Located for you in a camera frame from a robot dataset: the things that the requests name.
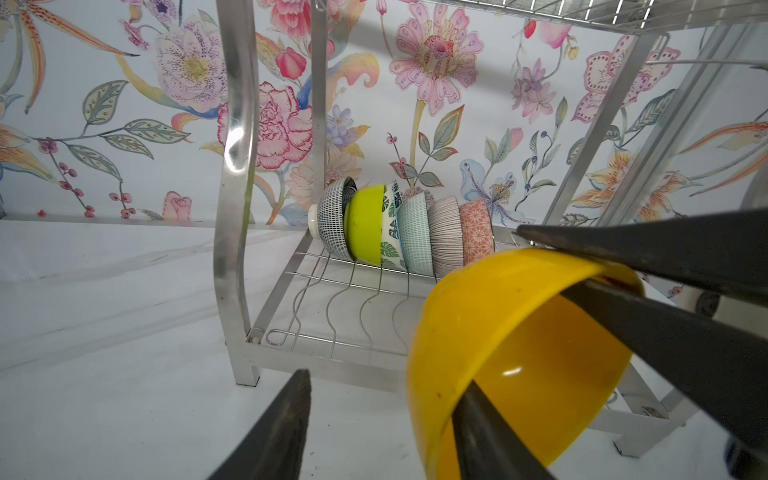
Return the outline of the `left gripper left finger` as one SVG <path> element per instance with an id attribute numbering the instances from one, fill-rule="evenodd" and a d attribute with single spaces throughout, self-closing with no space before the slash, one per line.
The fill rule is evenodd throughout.
<path id="1" fill-rule="evenodd" d="M 295 371 L 212 479 L 297 479 L 311 411 L 311 377 Z"/>

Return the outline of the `purple striped glass bowl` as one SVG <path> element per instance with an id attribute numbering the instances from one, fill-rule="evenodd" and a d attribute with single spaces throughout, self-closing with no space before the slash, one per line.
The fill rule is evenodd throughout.
<path id="1" fill-rule="evenodd" d="M 458 201 L 445 197 L 428 210 L 434 273 L 443 278 L 464 265 L 463 232 Z"/>

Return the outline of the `black white patterned bowl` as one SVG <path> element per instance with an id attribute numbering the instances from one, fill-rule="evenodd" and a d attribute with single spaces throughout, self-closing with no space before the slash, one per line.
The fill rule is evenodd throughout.
<path id="1" fill-rule="evenodd" d="M 345 234 L 345 212 L 357 192 L 351 177 L 339 179 L 325 188 L 318 204 L 308 210 L 311 236 L 320 240 L 332 256 L 352 261 L 353 256 Z"/>

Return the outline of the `speckled dark patterned bowl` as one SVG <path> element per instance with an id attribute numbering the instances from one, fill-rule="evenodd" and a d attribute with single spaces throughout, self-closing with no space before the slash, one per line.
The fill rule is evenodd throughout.
<path id="1" fill-rule="evenodd" d="M 459 207 L 464 265 L 469 265 L 495 252 L 491 218 L 483 199 L 469 201 Z"/>

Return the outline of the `yellow plastic bowl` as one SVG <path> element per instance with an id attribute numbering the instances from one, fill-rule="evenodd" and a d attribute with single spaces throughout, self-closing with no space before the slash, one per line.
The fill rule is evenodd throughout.
<path id="1" fill-rule="evenodd" d="M 451 417 L 471 384 L 543 465 L 598 415 L 631 352 L 564 297 L 585 280 L 644 291 L 626 266 L 535 248 L 487 256 L 433 288 L 406 368 L 411 423 L 428 478 L 459 475 Z"/>

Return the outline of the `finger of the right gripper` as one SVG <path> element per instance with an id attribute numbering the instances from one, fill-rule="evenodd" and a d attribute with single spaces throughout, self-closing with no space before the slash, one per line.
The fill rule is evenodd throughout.
<path id="1" fill-rule="evenodd" d="M 765 208 L 612 227 L 524 225 L 517 235 L 741 301 L 767 304 Z"/>
<path id="2" fill-rule="evenodd" d="M 767 340 L 597 280 L 561 295 L 751 450 L 767 448 Z"/>

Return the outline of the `lime green plastic bowl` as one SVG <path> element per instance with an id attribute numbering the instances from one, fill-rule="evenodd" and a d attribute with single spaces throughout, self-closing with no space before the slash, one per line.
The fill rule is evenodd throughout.
<path id="1" fill-rule="evenodd" d="M 353 258 L 372 266 L 381 265 L 382 205 L 385 185 L 358 190 L 345 212 L 345 234 Z"/>

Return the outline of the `silver two-tier dish rack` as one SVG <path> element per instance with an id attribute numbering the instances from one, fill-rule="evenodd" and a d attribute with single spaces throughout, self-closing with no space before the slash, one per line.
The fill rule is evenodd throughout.
<path id="1" fill-rule="evenodd" d="M 693 114 L 698 108 L 699 100 L 693 95 L 700 83 L 705 80 L 705 74 L 716 75 L 719 69 L 725 65 L 746 65 L 750 68 L 763 68 L 766 62 L 752 60 L 732 60 L 729 58 L 714 58 L 712 54 L 721 46 L 724 46 L 729 35 L 730 26 L 742 23 L 743 32 L 750 23 L 767 21 L 767 1 L 637 1 L 636 7 L 624 7 L 621 1 L 603 1 L 590 4 L 579 9 L 555 13 L 549 5 L 540 5 L 536 9 L 526 7 L 519 9 L 513 7 L 515 1 L 503 1 L 493 3 L 486 1 L 439 1 L 440 4 L 466 4 L 472 8 L 504 12 L 505 14 L 519 15 L 536 20 L 554 20 L 567 25 L 583 26 L 586 28 L 620 32 L 630 34 L 630 46 L 627 60 L 617 69 L 617 77 L 611 80 L 606 97 L 597 112 L 597 126 L 591 126 L 586 138 L 580 145 L 578 155 L 573 157 L 564 183 L 551 204 L 545 225 L 558 226 L 560 220 L 555 217 L 562 216 L 566 210 L 566 201 L 573 196 L 580 179 L 585 175 L 586 169 L 598 150 L 598 140 L 609 129 L 609 117 L 618 112 L 619 96 L 625 95 L 630 89 L 630 80 L 634 80 L 642 66 L 662 64 L 692 64 L 695 68 L 689 72 L 682 86 L 675 94 L 671 103 L 661 116 L 658 128 L 654 130 L 647 148 L 641 151 L 640 163 L 630 168 L 627 180 L 608 203 L 607 213 L 600 219 L 598 227 L 618 226 L 618 215 L 629 213 L 629 209 L 641 200 L 640 190 L 630 199 L 631 189 L 645 188 L 650 184 L 650 161 L 656 153 L 661 154 L 672 148 L 676 139 L 672 136 L 678 134 L 682 125 L 677 125 L 684 119 L 687 121 L 689 114 Z M 230 117 L 228 123 L 228 138 L 224 147 L 224 166 L 221 177 L 219 203 L 215 223 L 215 239 L 213 254 L 213 274 L 217 306 L 222 328 L 225 333 L 230 361 L 235 374 L 236 383 L 239 385 L 255 386 L 259 379 L 259 362 L 275 370 L 285 370 L 294 364 L 299 367 L 311 368 L 312 372 L 326 380 L 365 386 L 366 388 L 388 389 L 394 388 L 394 372 L 370 373 L 373 367 L 365 367 L 352 364 L 339 364 L 337 366 L 332 359 L 303 360 L 294 354 L 280 355 L 267 354 L 256 349 L 261 339 L 266 335 L 266 328 L 272 321 L 277 308 L 280 306 L 287 288 L 293 281 L 292 268 L 301 265 L 307 255 L 307 249 L 313 242 L 309 230 L 302 237 L 296 247 L 286 268 L 280 275 L 275 287 L 271 291 L 266 303 L 260 310 L 255 321 L 251 321 L 248 313 L 247 299 L 244 288 L 244 255 L 245 238 L 248 231 L 250 216 L 250 201 L 252 196 L 253 177 L 256 170 L 257 159 L 257 119 L 260 113 L 258 93 L 258 67 L 257 46 L 255 44 L 255 20 L 252 1 L 217 1 L 217 12 L 220 27 L 223 29 L 222 41 L 225 56 L 225 65 L 228 75 Z M 680 60 L 646 60 L 645 54 L 649 54 L 658 44 L 659 50 L 666 47 L 669 32 L 695 28 L 699 26 L 714 27 L 707 48 L 714 49 L 711 52 L 701 53 L 697 59 Z M 498 243 L 517 245 L 530 244 L 533 247 L 549 248 L 537 244 L 517 235 L 517 229 L 507 227 L 492 227 L 494 240 Z M 767 310 L 765 306 L 752 304 L 735 298 L 720 295 L 719 307 L 724 307 L 725 300 L 735 301 L 737 304 L 750 304 L 756 309 Z M 751 450 L 738 439 L 737 445 L 742 450 L 750 452 L 755 458 L 767 462 L 767 448 L 765 450 Z"/>

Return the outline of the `green leaf pattern bowl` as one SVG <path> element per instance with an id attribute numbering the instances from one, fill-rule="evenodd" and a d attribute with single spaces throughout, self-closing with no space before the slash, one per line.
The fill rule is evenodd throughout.
<path id="1" fill-rule="evenodd" d="M 397 219 L 397 210 L 401 203 L 398 183 L 393 181 L 385 187 L 382 202 L 380 255 L 382 267 L 406 271 Z"/>

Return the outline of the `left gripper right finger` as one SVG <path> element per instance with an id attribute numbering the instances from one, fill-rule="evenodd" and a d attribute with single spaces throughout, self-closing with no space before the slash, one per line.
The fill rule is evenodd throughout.
<path id="1" fill-rule="evenodd" d="M 452 425 L 461 479 L 554 479 L 474 381 L 458 401 Z"/>

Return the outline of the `pale green glass bowl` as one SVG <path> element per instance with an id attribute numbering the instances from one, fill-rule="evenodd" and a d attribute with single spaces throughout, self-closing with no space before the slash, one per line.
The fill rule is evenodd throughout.
<path id="1" fill-rule="evenodd" d="M 433 259 L 428 220 L 428 209 L 424 193 L 419 193 L 397 210 L 400 241 L 404 262 L 409 272 L 433 276 Z"/>

